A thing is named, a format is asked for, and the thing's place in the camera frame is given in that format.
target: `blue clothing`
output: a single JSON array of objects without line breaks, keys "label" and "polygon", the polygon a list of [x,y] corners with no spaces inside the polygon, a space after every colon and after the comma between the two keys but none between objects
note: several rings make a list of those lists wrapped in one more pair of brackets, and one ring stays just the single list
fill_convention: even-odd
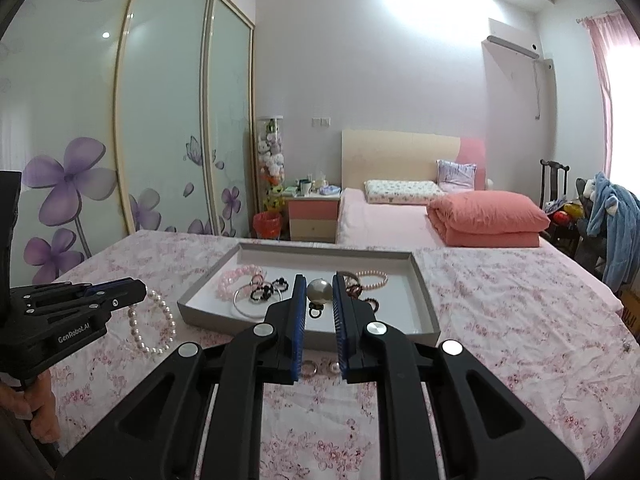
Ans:
[{"label": "blue clothing", "polygon": [[[596,197],[587,226],[588,236],[597,236],[607,222],[607,263],[602,281],[614,292],[633,278],[640,264],[640,202],[622,186],[610,183],[602,172],[595,177]],[[610,215],[607,209],[618,205]]]}]

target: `headboard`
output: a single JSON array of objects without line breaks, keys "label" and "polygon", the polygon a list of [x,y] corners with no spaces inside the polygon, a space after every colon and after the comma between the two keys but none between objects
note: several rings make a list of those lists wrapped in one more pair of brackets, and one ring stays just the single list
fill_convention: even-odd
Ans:
[{"label": "headboard", "polygon": [[382,180],[433,180],[436,160],[475,163],[476,189],[484,189],[486,175],[484,140],[460,139],[432,134],[342,131],[342,188],[364,189],[372,178]]}]

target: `white tray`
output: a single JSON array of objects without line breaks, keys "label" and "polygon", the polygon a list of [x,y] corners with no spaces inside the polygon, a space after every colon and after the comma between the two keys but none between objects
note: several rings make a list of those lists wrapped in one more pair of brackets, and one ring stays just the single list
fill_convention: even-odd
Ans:
[{"label": "white tray", "polygon": [[[290,284],[289,290],[283,293],[283,300],[291,297],[296,274],[305,276],[307,283],[316,278],[324,278],[331,283],[337,270],[382,270],[389,276],[388,283],[382,288],[365,291],[360,296],[361,299],[376,298],[380,302],[376,319],[396,327],[415,342],[435,346],[440,336],[440,326],[430,295],[411,253],[246,242],[239,243],[225,254],[178,300],[184,321],[231,335],[260,322],[260,319],[243,316],[234,309],[231,301],[221,300],[217,294],[222,274],[247,264],[262,267],[269,281],[283,276]],[[244,285],[249,279],[250,276],[243,276],[231,287]],[[377,280],[375,277],[362,279],[363,283]],[[275,294],[270,301],[278,301],[278,295]],[[239,300],[238,305],[251,314],[264,314],[268,306],[266,303],[252,303],[248,298]],[[325,306],[318,319],[311,318],[307,309],[305,348],[335,351],[331,304]]]}]

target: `pink bedsheet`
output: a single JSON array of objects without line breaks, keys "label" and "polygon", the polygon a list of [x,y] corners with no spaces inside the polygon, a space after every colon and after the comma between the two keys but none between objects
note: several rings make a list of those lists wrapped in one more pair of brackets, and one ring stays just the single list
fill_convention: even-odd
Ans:
[{"label": "pink bedsheet", "polygon": [[[60,279],[98,283],[132,276],[175,305],[236,243],[233,238],[140,231]],[[592,283],[569,272],[556,253],[548,246],[414,252],[442,338],[460,340],[590,474],[640,404],[640,348]],[[228,341],[228,336],[186,325],[177,309],[174,314],[177,343]],[[138,322],[149,341],[166,329],[162,312],[149,301],[138,307]],[[125,309],[113,313],[108,330],[52,369],[63,452],[166,358],[140,354]],[[350,385],[331,375],[335,355],[305,351],[304,358],[318,364],[315,377],[294,386],[265,387],[260,478],[378,479],[375,384]]]},{"label": "pink bedsheet", "polygon": [[[340,197],[337,243],[349,247],[407,251],[445,247],[425,211],[421,205],[369,204],[361,189],[346,188]],[[622,303],[607,285],[542,238],[540,248],[551,249],[554,257],[590,287],[611,310],[622,313]]]}]

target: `pink curtain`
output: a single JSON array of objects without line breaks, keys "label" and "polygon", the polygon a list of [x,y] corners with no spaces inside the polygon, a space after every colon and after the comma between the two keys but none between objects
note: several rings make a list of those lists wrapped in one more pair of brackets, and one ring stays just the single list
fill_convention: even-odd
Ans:
[{"label": "pink curtain", "polygon": [[598,78],[600,79],[600,91],[602,92],[602,109],[604,110],[604,173],[609,176],[611,172],[611,150],[613,145],[613,116],[611,102],[611,86],[609,73],[607,72],[607,53],[610,49],[622,45],[640,46],[640,40],[628,18],[621,10],[597,16],[585,18],[582,24],[589,31],[591,46],[596,59]]}]

